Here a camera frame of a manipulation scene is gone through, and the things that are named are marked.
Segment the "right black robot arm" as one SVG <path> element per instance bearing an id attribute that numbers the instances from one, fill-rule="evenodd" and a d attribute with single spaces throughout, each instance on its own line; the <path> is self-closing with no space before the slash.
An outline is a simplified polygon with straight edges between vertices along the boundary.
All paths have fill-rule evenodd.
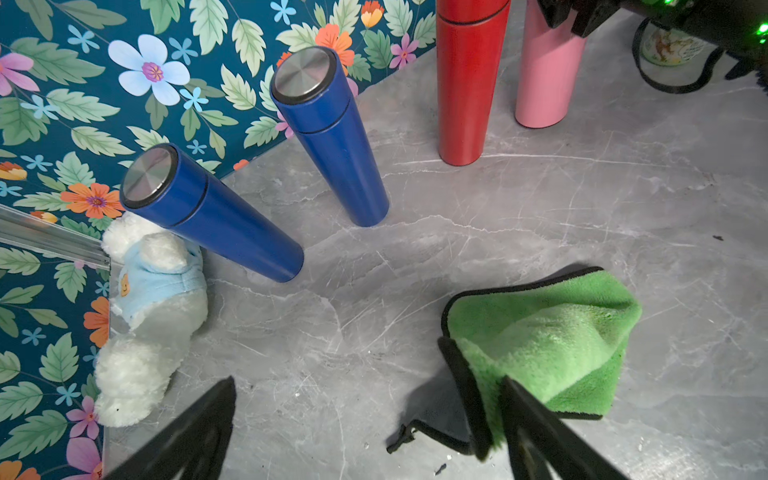
<path id="1" fill-rule="evenodd" d="M 767 3 L 765 1 L 689 0 L 689 1 L 540 1 L 548 27 L 564 23 L 572 11 L 577 15 L 571 32 L 585 38 L 620 9 L 644 18 L 633 36 L 632 55 L 642 79 L 652 88 L 669 94 L 688 94 L 702 89 L 712 78 L 720 58 L 727 54 L 737 60 L 726 74 L 727 80 L 744 77 L 752 72 L 757 83 L 767 88 Z M 640 47 L 648 25 L 660 29 L 679 30 L 716 47 L 704 63 L 702 72 L 693 83 L 680 86 L 665 85 L 642 71 Z"/>

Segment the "grey microfibre cloth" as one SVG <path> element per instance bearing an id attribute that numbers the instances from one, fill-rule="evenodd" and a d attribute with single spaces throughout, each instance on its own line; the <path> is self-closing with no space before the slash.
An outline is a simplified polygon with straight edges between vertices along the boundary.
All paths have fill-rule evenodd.
<path id="1" fill-rule="evenodd" d="M 611 409 L 640 302 L 599 266 L 572 264 L 544 279 L 454 295 L 438 348 L 447 371 L 413 393 L 388 452 L 421 432 L 480 460 L 505 442 L 501 383 L 521 384 L 565 418 Z"/>

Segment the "pink thermos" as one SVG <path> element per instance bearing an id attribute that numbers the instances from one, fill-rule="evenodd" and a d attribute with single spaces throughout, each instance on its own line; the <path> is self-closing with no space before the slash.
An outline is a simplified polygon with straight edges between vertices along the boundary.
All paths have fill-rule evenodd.
<path id="1" fill-rule="evenodd" d="M 515 119 L 527 128 L 547 128 L 569 110 L 587 40 L 572 33 L 576 13 L 551 28 L 536 1 L 526 5 Z"/>

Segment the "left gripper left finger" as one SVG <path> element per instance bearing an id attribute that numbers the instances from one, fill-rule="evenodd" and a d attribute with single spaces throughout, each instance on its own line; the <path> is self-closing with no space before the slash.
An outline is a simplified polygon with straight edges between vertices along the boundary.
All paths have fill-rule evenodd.
<path id="1" fill-rule="evenodd" d="M 220 477 L 233 433 L 236 385 L 218 381 L 107 479 L 201 479 Z"/>

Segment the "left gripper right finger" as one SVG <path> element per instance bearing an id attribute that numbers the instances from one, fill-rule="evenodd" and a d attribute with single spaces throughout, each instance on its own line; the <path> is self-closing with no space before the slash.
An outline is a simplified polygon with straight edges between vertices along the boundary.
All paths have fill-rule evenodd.
<path id="1" fill-rule="evenodd" d="M 515 479 L 626 477 L 517 381 L 501 381 L 500 406 Z"/>

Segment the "blue thermos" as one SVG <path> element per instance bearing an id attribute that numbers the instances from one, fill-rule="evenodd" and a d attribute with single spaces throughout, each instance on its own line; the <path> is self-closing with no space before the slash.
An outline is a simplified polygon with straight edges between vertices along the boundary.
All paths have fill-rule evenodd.
<path id="1" fill-rule="evenodd" d="M 296 277 L 302 247 L 177 146 L 149 148 L 128 168 L 123 207 L 279 283 Z"/>
<path id="2" fill-rule="evenodd" d="M 389 199 L 336 51 L 294 53 L 273 75 L 270 95 L 351 221 L 381 223 Z"/>

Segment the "red thermos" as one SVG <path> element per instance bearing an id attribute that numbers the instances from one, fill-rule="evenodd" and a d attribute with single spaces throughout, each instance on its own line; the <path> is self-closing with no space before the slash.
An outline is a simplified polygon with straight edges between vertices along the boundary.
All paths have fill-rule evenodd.
<path id="1" fill-rule="evenodd" d="M 438 153 L 449 165 L 482 155 L 509 9 L 505 0 L 437 3 Z"/>

